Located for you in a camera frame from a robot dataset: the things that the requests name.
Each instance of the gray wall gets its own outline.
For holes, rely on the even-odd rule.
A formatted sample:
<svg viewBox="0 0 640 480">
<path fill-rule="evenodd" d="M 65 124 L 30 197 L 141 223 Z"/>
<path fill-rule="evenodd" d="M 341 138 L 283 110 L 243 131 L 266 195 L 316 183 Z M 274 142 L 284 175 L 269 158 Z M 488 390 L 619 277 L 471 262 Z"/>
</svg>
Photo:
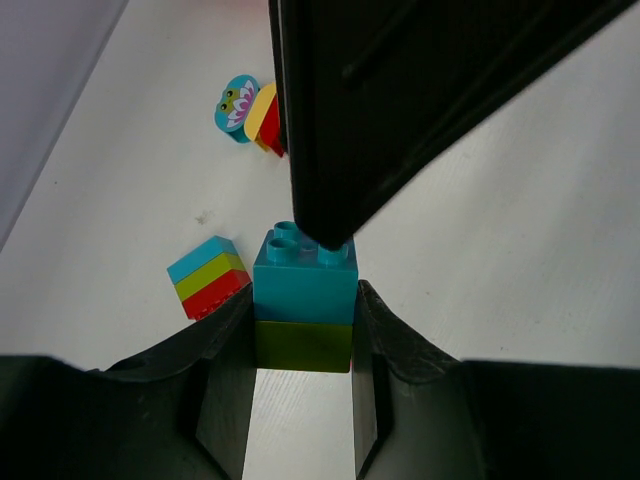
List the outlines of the gray wall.
<svg viewBox="0 0 640 480">
<path fill-rule="evenodd" d="M 126 0 L 0 0 L 0 250 Z"/>
</svg>

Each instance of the stack of toy blocks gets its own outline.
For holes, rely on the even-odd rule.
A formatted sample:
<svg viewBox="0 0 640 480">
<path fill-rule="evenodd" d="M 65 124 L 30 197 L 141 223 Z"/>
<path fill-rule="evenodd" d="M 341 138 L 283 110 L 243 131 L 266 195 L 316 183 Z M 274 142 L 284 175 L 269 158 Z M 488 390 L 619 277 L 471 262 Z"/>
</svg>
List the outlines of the stack of toy blocks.
<svg viewBox="0 0 640 480">
<path fill-rule="evenodd" d="M 280 115 L 275 82 L 265 85 L 256 95 L 244 124 L 249 140 L 258 144 L 265 152 L 272 150 L 282 157 L 284 149 L 280 144 Z"/>
<path fill-rule="evenodd" d="M 187 317 L 201 320 L 251 281 L 231 240 L 215 236 L 167 272 Z"/>
<path fill-rule="evenodd" d="M 353 240 L 326 250 L 277 223 L 253 265 L 258 367 L 348 372 L 357 288 Z"/>
</svg>

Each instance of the green duplo brick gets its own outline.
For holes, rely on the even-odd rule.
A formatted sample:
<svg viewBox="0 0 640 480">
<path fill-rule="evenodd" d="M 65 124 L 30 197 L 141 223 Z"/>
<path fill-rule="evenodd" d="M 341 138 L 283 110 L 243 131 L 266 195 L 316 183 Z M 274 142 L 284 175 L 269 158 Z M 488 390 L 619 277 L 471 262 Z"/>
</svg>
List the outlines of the green duplo brick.
<svg viewBox="0 0 640 480">
<path fill-rule="evenodd" d="M 256 321 L 258 368 L 348 373 L 350 325 Z"/>
</svg>

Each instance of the yellow brick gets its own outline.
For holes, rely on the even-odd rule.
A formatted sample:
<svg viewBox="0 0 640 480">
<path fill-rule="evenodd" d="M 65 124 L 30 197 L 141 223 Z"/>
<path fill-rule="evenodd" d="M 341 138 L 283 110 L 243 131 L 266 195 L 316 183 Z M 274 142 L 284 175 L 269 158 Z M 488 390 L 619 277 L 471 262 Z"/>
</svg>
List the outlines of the yellow brick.
<svg viewBox="0 0 640 480">
<path fill-rule="evenodd" d="M 245 271 L 242 260 L 231 253 L 221 253 L 213 260 L 205 263 L 188 277 L 176 283 L 176 293 L 180 301 L 184 301 L 196 292 L 220 278 L 229 270 Z"/>
<path fill-rule="evenodd" d="M 269 83 L 262 87 L 262 89 L 257 93 L 256 98 L 251 105 L 251 110 L 244 121 L 244 133 L 247 135 L 249 140 L 256 142 L 260 148 L 267 152 L 269 151 L 269 147 L 265 145 L 260 138 L 260 127 L 262 127 L 264 117 L 267 115 L 267 111 L 269 110 L 271 102 L 276 94 L 276 82 Z"/>
</svg>

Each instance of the lime green brick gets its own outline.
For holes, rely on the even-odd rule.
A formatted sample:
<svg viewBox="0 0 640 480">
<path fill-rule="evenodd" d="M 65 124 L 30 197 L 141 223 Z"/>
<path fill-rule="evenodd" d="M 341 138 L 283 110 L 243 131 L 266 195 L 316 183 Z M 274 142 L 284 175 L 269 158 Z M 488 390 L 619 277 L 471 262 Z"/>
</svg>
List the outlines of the lime green brick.
<svg viewBox="0 0 640 480">
<path fill-rule="evenodd" d="M 191 295 L 199 292 L 229 270 L 240 270 L 244 272 L 245 268 L 239 256 L 223 252 L 213 260 L 205 263 L 187 278 L 176 283 L 175 288 L 180 301 L 185 301 Z"/>
<path fill-rule="evenodd" d="M 348 373 L 351 325 L 256 321 L 258 368 Z"/>
</svg>

